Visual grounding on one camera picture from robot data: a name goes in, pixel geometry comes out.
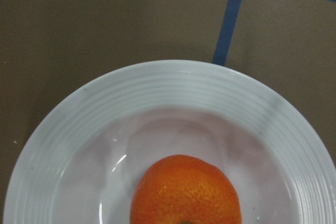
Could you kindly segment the orange mandarin fruit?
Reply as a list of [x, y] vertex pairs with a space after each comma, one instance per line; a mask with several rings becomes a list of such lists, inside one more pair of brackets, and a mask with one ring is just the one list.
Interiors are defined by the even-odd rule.
[[235, 188], [217, 167], [173, 155], [154, 163], [141, 178], [130, 223], [241, 223]]

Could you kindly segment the white ridged plate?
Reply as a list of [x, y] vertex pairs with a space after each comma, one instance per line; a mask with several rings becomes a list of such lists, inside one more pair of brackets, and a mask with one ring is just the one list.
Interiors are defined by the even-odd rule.
[[134, 190], [174, 154], [221, 169], [243, 223], [335, 223], [335, 166], [282, 96], [211, 63], [162, 60], [107, 73], [57, 105], [12, 173], [4, 223], [128, 223]]

